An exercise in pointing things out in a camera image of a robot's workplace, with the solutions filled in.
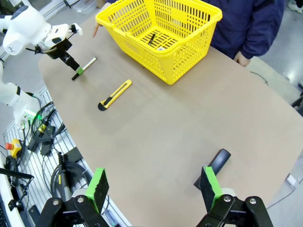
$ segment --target plastic basket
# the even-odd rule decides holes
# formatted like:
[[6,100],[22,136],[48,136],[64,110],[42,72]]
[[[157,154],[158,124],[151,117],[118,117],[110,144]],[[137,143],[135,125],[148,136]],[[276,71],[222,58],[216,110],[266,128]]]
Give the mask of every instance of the plastic basket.
[[125,53],[168,84],[206,56],[221,18],[201,0],[119,0],[96,16]]

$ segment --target yellow utility knife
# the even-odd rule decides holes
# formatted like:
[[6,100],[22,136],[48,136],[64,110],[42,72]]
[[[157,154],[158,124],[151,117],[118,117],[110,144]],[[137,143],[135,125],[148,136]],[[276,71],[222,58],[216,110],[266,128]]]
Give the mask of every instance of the yellow utility knife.
[[98,109],[101,111],[107,110],[112,103],[119,98],[120,95],[123,94],[130,86],[132,85],[132,81],[128,79],[124,84],[122,84],[110,97],[108,97],[106,100],[100,102],[98,104]]

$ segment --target screw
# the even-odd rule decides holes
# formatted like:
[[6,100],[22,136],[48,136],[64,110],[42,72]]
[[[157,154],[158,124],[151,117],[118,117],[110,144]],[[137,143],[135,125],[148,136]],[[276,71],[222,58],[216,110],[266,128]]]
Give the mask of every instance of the screw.
[[231,201],[230,196],[225,196],[225,197],[224,197],[224,201],[225,201],[225,202],[230,202],[230,201]]
[[59,201],[58,200],[54,200],[53,201],[53,205],[58,205],[59,204]]
[[251,203],[251,204],[256,204],[257,201],[256,201],[254,198],[252,198],[252,199],[250,199],[250,203]]
[[78,201],[78,202],[83,202],[84,199],[83,199],[83,197],[79,197],[79,198],[77,199],[77,201]]

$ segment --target beige table surface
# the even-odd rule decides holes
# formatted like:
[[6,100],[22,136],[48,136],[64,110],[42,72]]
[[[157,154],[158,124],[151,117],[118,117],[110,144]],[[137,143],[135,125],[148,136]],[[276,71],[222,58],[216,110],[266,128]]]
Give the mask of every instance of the beige table surface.
[[[231,154],[218,174],[240,199],[268,205],[303,148],[303,118],[255,75],[210,48],[169,86],[123,53],[94,18],[69,53],[84,66],[76,81],[60,60],[39,62],[76,145],[94,170],[105,167],[109,195],[134,226],[194,227],[205,214],[193,186],[219,149]],[[105,112],[97,105],[127,79],[133,85]]]

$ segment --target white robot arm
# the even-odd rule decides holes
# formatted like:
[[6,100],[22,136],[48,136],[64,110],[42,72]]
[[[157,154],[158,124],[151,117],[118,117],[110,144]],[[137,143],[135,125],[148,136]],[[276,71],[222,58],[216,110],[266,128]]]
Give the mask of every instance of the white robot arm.
[[[82,35],[82,29],[77,24],[73,24],[71,28],[67,24],[51,26],[35,8],[23,6],[12,16],[0,15],[0,32],[5,33],[3,47],[10,55],[20,54],[32,44],[35,46],[35,53],[47,53],[53,59],[60,58],[75,71],[80,68],[66,52],[71,47],[68,37],[74,33]],[[30,113],[35,115],[39,110],[39,102],[19,86],[4,84],[2,75],[3,65],[0,62],[0,102],[13,109],[15,123],[20,127],[24,118],[34,117]]]
[[[73,25],[76,27],[76,32],[82,35],[82,29],[77,24]],[[23,52],[30,44],[38,46],[42,51],[48,51],[73,32],[68,24],[51,26],[31,6],[19,8],[13,16],[4,18],[2,16],[0,31],[5,29],[7,32],[3,40],[3,47],[5,52],[10,55]]]
[[13,83],[4,84],[2,76],[3,65],[0,62],[0,101],[12,108],[15,124],[21,128],[28,119],[33,120],[40,109],[39,101]]

